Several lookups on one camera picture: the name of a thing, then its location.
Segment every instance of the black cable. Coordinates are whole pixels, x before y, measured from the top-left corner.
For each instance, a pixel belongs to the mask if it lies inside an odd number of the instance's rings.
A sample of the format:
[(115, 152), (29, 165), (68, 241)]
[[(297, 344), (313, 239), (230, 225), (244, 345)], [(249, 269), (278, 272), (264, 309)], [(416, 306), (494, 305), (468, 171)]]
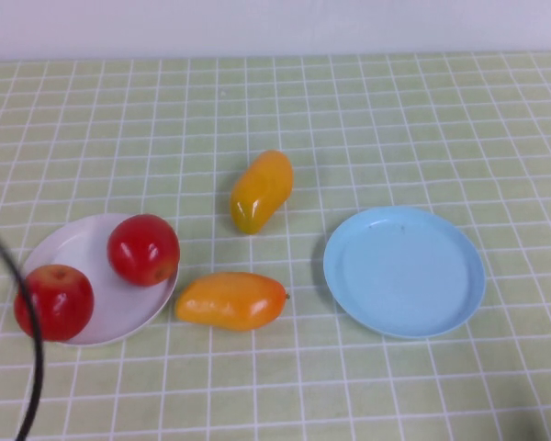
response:
[(30, 427), (33, 425), (35, 417), (37, 416), (37, 410), (39, 409), (40, 393), (43, 388), (43, 341), (40, 335), (39, 317), (35, 312), (28, 286), (25, 283), (25, 279), (20, 274), (20, 271), (17, 268), (17, 264), (15, 264), (15, 261), (6, 250), (6, 247), (2, 245), (1, 241), (0, 256), (6, 263), (6, 266), (10, 270), (10, 274), (15, 279), (20, 288), (20, 292), (28, 308), (28, 316), (30, 317), (30, 324), (33, 331), (33, 344), (35, 346), (35, 376), (33, 379), (33, 389), (30, 393), (27, 413), (25, 414), (25, 418), (20, 425), (20, 429), (18, 429), (18, 435), (16, 437), (16, 441), (25, 441), (27, 439), (28, 432), (30, 432)]

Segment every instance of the toy fruit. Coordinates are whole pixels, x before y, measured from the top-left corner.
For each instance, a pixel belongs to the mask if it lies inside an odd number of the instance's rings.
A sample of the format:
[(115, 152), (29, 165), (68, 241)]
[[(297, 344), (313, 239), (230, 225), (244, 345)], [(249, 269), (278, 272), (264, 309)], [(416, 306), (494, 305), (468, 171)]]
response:
[[(90, 321), (94, 292), (88, 278), (78, 269), (66, 265), (40, 266), (28, 274), (26, 282), (46, 341), (67, 341)], [(20, 291), (14, 312), (20, 328), (32, 336), (27, 305)]]
[(277, 151), (261, 153), (231, 192), (231, 216), (239, 230), (256, 234), (289, 198), (294, 170), (287, 157)]
[(108, 262), (128, 282), (142, 287), (169, 278), (180, 260), (174, 229), (152, 214), (139, 214), (122, 221), (108, 237)]
[(253, 273), (225, 272), (189, 285), (175, 303), (175, 317), (231, 331), (251, 331), (275, 320), (288, 295), (277, 281)]

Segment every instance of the white grid line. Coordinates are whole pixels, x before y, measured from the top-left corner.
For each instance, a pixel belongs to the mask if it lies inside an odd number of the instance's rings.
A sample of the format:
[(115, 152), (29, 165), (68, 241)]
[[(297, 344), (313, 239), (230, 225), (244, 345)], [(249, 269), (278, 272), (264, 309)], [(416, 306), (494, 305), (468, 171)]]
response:
[[(334, 66), (333, 66), (333, 63), (332, 63), (332, 57), (329, 57), (329, 65), (330, 65), (330, 68), (331, 68), (331, 76), (334, 78)], [(341, 107), (341, 101), (339, 99), (339, 89), (337, 87), (337, 82), (333, 81), (332, 84), (333, 84), (334, 94), (335, 94), (336, 101), (337, 101), (338, 112), (341, 115), (342, 107)], [(346, 154), (346, 157), (347, 157), (347, 163), (350, 164), (351, 163), (351, 156), (349, 154), (349, 147), (347, 146), (347, 138), (346, 138), (346, 135), (345, 135), (345, 126), (344, 126), (344, 122), (343, 122), (343, 115), (341, 115), (339, 120), (341, 121), (341, 132), (343, 134), (343, 143), (345, 145), (345, 154)], [(353, 188), (353, 196), (354, 196), (354, 200), (355, 200), (355, 206), (357, 207), (357, 211), (359, 211), (360, 210), (359, 209), (359, 197), (357, 196), (357, 189), (355, 188), (355, 179), (354, 179), (354, 176), (353, 176), (353, 168), (351, 166), (349, 166), (349, 176), (351, 178), (351, 184), (352, 184), (351, 187)], [(327, 234), (326, 230), (325, 230), (324, 233), (325, 233), (325, 237), (328, 240), (329, 237), (328, 237), (328, 234)], [(334, 310), (336, 312), (336, 314), (335, 314), (335, 325), (336, 325), (336, 328), (337, 328), (337, 338), (339, 339), (339, 344), (340, 344), (341, 341), (342, 341), (342, 335), (341, 335), (341, 324), (339, 323), (339, 305), (337, 305), (337, 303), (334, 304)], [(346, 368), (345, 357), (344, 357), (344, 353), (343, 353), (342, 348), (339, 349), (339, 355), (341, 356), (341, 371), (343, 373), (345, 399), (347, 400), (347, 412), (349, 413), (349, 425), (350, 425), (350, 429), (351, 429), (351, 438), (355, 441), (356, 434), (355, 434), (355, 424), (354, 424), (354, 421), (353, 421), (353, 403), (352, 403), (352, 400), (351, 400), (351, 392), (349, 391), (349, 385), (347, 383), (347, 368)]]
[[(434, 108), (434, 107), (433, 107), (433, 113), (436, 116), (436, 108)], [(446, 139), (445, 139), (443, 130), (441, 130), (441, 137), (443, 138), (443, 142), (446, 144)], [(453, 157), (451, 155), (451, 152), (449, 152), (449, 149), (446, 149), (446, 150), (447, 150), (447, 154), (449, 156), (449, 159), (451, 161), (453, 161)], [(459, 173), (457, 172), (457, 169), (455, 167), (454, 167), (454, 169), (455, 169), (455, 176), (456, 176), (458, 184), (459, 184), (459, 188), (461, 189), (461, 193), (463, 195), (464, 204), (467, 208), (467, 213), (469, 215), (469, 218), (472, 220), (472, 227), (476, 231), (476, 235), (478, 236), (479, 240), (481, 241), (481, 237), (479, 236), (478, 226), (476, 225), (475, 222), (473, 222), (473, 214), (471, 212), (471, 208), (469, 207), (469, 202), (467, 200), (466, 192), (463, 188), (462, 180), (459, 177)], [(481, 360), (480, 360), (480, 357), (479, 357), (478, 347), (476, 345), (476, 339), (474, 338), (474, 335), (471, 331), (471, 327), (469, 325), (469, 322), (467, 322), (465, 324), (465, 327), (467, 329), (467, 334), (469, 335), (469, 341), (470, 341), (470, 343), (472, 345), (472, 348), (473, 348), (473, 351), (474, 351), (474, 358), (476, 359), (476, 363), (478, 363), (479, 375), (481, 377), (482, 385), (484, 386), (486, 396), (488, 397), (489, 407), (490, 407), (490, 410), (493, 412), (494, 409), (495, 409), (494, 402), (493, 402), (493, 399), (492, 399), (492, 396), (491, 396), (491, 391), (489, 390), (488, 382), (486, 381), (486, 374), (485, 374), (485, 372), (483, 370), (483, 367), (481, 365)], [(433, 364), (436, 364), (436, 362), (434, 360), (434, 356), (433, 356), (433, 350), (431, 348), (429, 348), (429, 354), (431, 356), (431, 360), (432, 360)], [(498, 421), (498, 418), (496, 418), (495, 413), (493, 413), (492, 415), (493, 415), (494, 424), (496, 426), (496, 430), (497, 430), (497, 433), (498, 433), (498, 438), (499, 438), (500, 441), (502, 441), (502, 432), (501, 432), (501, 428), (500, 428), (500, 422)]]
[[(101, 83), (102, 83), (103, 73), (104, 73), (104, 64), (102, 64), (102, 69), (100, 70), (100, 76), (98, 77), (98, 86), (100, 86)], [(93, 107), (92, 112), (90, 114), (90, 120), (91, 121), (94, 119), (94, 114), (95, 113), (96, 113), (96, 107)], [(85, 134), (84, 146), (82, 147), (82, 152), (80, 154), (80, 164), (77, 167), (77, 174), (75, 176), (75, 182), (73, 183), (73, 193), (72, 193), (71, 201), (75, 200), (76, 195), (77, 195), (77, 188), (78, 188), (78, 184), (80, 182), (80, 175), (82, 173), (83, 159), (84, 159), (84, 156), (85, 156), (85, 150), (86, 150), (86, 146), (87, 146), (87, 143), (88, 143), (88, 139), (90, 137), (91, 127), (92, 127), (91, 125), (88, 126), (88, 130)], [(67, 209), (67, 214), (65, 215), (65, 219), (67, 221), (69, 221), (69, 219), (72, 215), (73, 203), (71, 201), (70, 201), (70, 205)], [(74, 392), (75, 392), (75, 384), (76, 384), (76, 381), (77, 381), (77, 371), (78, 371), (78, 368), (79, 368), (79, 362), (81, 360), (81, 357), (82, 357), (82, 350), (81, 350), (81, 348), (79, 348), (78, 351), (77, 351), (77, 358), (75, 359), (75, 366), (73, 367), (72, 386), (70, 387), (69, 401), (67, 402), (67, 409), (65, 410), (65, 420), (63, 422), (63, 429), (62, 429), (63, 439), (65, 439), (65, 435), (67, 434), (67, 430), (68, 430), (69, 422), (70, 422), (70, 416), (72, 414), (73, 395), (74, 395)]]
[[(276, 74), (276, 61), (274, 60), (274, 75)], [(277, 94), (276, 85), (274, 85), (275, 93)], [(280, 122), (280, 114), (279, 114), (279, 103), (277, 101), (275, 102), (275, 113), (277, 114), (277, 127), (281, 129), (281, 122)], [(282, 134), (281, 131), (278, 131), (278, 148), (281, 151), (282, 149)], [(284, 219), (286, 220), (286, 233), (287, 233), (287, 257), (288, 257), (288, 264), (287, 268), (290, 274), (290, 301), (292, 302), (292, 314), (293, 316), (296, 315), (296, 293), (294, 290), (295, 284), (294, 284), (294, 270), (292, 268), (292, 262), (291, 262), (291, 256), (292, 256), (292, 247), (289, 239), (289, 227), (288, 227), (288, 202), (286, 201), (284, 203)], [(306, 405), (304, 403), (304, 379), (302, 378), (302, 363), (300, 361), (300, 352), (298, 350), (299, 348), (299, 338), (298, 338), (298, 323), (294, 320), (293, 321), (294, 326), (294, 343), (296, 346), (296, 371), (298, 374), (298, 399), (300, 403), (300, 421), (302, 422), (301, 430), (302, 430), (302, 437), (304, 439), (307, 438), (306, 433)]]
[[(398, 88), (395, 77), (392, 77), (392, 81), (394, 83), (394, 86), (396, 86)], [(404, 107), (402, 106), (402, 100), (401, 100), (400, 97), (398, 98), (398, 101), (400, 103), (400, 110), (401, 110), (401, 113), (402, 113), (402, 117), (404, 118), (404, 120), (407, 120), (406, 112), (404, 111)], [(431, 208), (431, 212), (434, 212), (433, 204), (431, 202), (431, 197), (429, 196), (429, 189), (427, 187), (426, 180), (424, 180), (424, 173), (422, 172), (421, 163), (418, 161), (418, 155), (416, 153), (416, 149), (414, 148), (414, 141), (412, 139), (412, 134), (411, 134), (410, 130), (408, 130), (408, 138), (409, 138), (410, 144), (412, 145), (412, 150), (414, 151), (414, 155), (417, 159), (416, 165), (417, 165), (418, 171), (421, 174), (421, 179), (423, 179), (422, 180), (422, 188), (424, 189), (424, 196), (426, 197), (427, 203), (429, 204), (429, 207)], [(390, 188), (390, 197), (392, 198), (392, 205), (394, 205), (394, 200), (393, 200), (393, 197), (391, 196), (391, 188)], [(430, 344), (427, 345), (427, 350), (429, 352), (429, 358), (431, 359), (431, 365), (432, 365), (432, 368), (433, 368), (433, 373), (435, 375), (434, 382), (435, 382), (435, 385), (436, 385), (437, 390), (439, 392), (439, 398), (441, 400), (441, 407), (443, 407), (443, 412), (445, 413), (444, 421), (445, 421), (445, 425), (447, 427), (447, 433), (449, 434), (449, 438), (452, 441), (454, 441), (453, 428), (451, 426), (451, 420), (449, 420), (449, 418), (446, 416), (447, 406), (445, 404), (445, 399), (444, 399), (444, 394), (443, 394), (443, 386), (441, 385), (441, 382), (439, 381), (439, 378), (437, 376), (438, 375), (437, 374), (437, 368), (436, 368), (436, 365), (435, 365), (435, 362), (434, 362), (433, 351), (431, 350), (431, 345)]]
[[(244, 69), (244, 84), (245, 84), (245, 115), (247, 119), (245, 120), (245, 131), (247, 132), (247, 137), (245, 139), (245, 150), (247, 151), (247, 164), (251, 165), (251, 149), (249, 141), (249, 102), (247, 101), (249, 93), (249, 83), (247, 78), (247, 60), (245, 59), (245, 69)], [(249, 234), (249, 271), (253, 272), (253, 235)], [(257, 402), (257, 352), (256, 352), (256, 343), (255, 343), (255, 330), (251, 330), (251, 350), (252, 350), (252, 361), (253, 361), (253, 439), (254, 441), (259, 441), (259, 411), (258, 411), (258, 402)]]
[[(130, 80), (130, 76), (132, 75), (133, 65), (134, 65), (134, 62), (130, 62), (129, 80)], [(126, 105), (126, 103), (129, 100), (130, 88), (126, 87), (124, 90), (125, 90), (125, 105)], [(123, 121), (124, 121), (124, 116), (125, 116), (126, 112), (127, 112), (127, 107), (124, 106), (122, 108), (123, 118), (121, 119), (121, 122), (120, 122), (119, 133), (122, 132)], [(114, 186), (113, 176), (114, 176), (115, 168), (117, 166), (119, 148), (120, 148), (120, 137), (118, 137), (117, 149), (115, 150), (115, 160), (112, 163), (112, 173), (110, 174), (110, 182), (108, 183), (107, 201), (109, 200), (110, 195), (112, 194), (112, 187)], [(108, 213), (108, 203), (105, 205), (105, 212)], [(117, 424), (118, 395), (120, 394), (120, 385), (122, 384), (123, 359), (125, 357), (126, 350), (127, 350), (127, 341), (123, 340), (122, 343), (121, 343), (121, 348), (120, 348), (120, 363), (118, 363), (118, 378), (117, 378), (117, 386), (116, 386), (116, 394), (115, 394), (116, 396), (115, 396), (115, 399), (114, 399), (114, 408), (113, 408), (113, 411), (112, 411), (112, 418), (110, 419), (111, 420), (110, 421), (110, 432), (109, 432), (109, 438), (108, 438), (110, 441), (114, 440), (115, 428), (116, 428), (116, 424)]]
[[(212, 174), (212, 187), (217, 187), (217, 135), (216, 135), (216, 129), (218, 128), (218, 120), (219, 120), (219, 75), (216, 74), (216, 83), (215, 83), (215, 104), (214, 104), (214, 127), (215, 127), (215, 135), (214, 135), (214, 152), (213, 152), (213, 161), (212, 161), (212, 167), (213, 167), (213, 174)], [(214, 273), (214, 268), (216, 264), (216, 257), (215, 257), (215, 244), (214, 244), (214, 238), (216, 235), (216, 214), (217, 214), (217, 196), (216, 194), (212, 196), (212, 244), (210, 246), (210, 272)], [(208, 329), (208, 391), (207, 391), (207, 415), (206, 415), (206, 425), (207, 425), (207, 432), (206, 432), (206, 441), (210, 441), (210, 427), (212, 426), (212, 334), (213, 329), (212, 326)]]
[[(188, 64), (187, 64), (187, 76), (186, 76), (186, 81), (189, 82), (189, 78), (190, 78), (190, 61), (188, 61)], [(186, 130), (186, 118), (184, 118), (184, 127), (183, 127), (184, 130)], [(182, 154), (184, 154), (184, 150), (186, 149), (186, 140), (182, 140)], [(182, 176), (184, 175), (183, 173), (184, 171), (184, 161), (181, 161), (180, 162), (180, 178), (179, 178), (179, 187), (181, 188), (182, 187)], [(176, 214), (179, 214), (179, 207), (180, 207), (180, 197), (181, 197), (181, 193), (178, 193), (177, 194), (177, 210), (178, 210), (178, 213)], [(176, 222), (175, 222), (175, 228), (176, 230), (178, 231), (178, 227), (179, 227), (179, 216), (176, 217)], [(162, 441), (162, 436), (163, 436), (163, 407), (164, 407), (164, 404), (165, 404), (165, 395), (167, 394), (167, 390), (166, 390), (166, 387), (167, 387), (167, 362), (169, 361), (169, 347), (170, 347), (170, 336), (171, 336), (171, 323), (172, 323), (172, 309), (170, 307), (169, 311), (167, 312), (167, 331), (165, 333), (165, 357), (163, 358), (163, 394), (162, 394), (162, 399), (161, 399), (161, 403), (160, 403), (160, 412), (159, 412), (159, 431), (158, 431), (158, 435), (157, 435), (157, 439), (158, 441)]]

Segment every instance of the light blue plastic plate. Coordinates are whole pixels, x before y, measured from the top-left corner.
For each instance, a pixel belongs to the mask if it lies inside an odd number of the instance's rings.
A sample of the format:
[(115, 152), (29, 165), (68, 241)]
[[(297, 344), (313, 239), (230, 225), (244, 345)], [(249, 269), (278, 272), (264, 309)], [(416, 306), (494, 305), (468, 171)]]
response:
[(455, 329), (486, 289), (468, 238), (443, 218), (407, 207), (369, 209), (341, 224), (324, 252), (324, 276), (350, 316), (399, 338)]

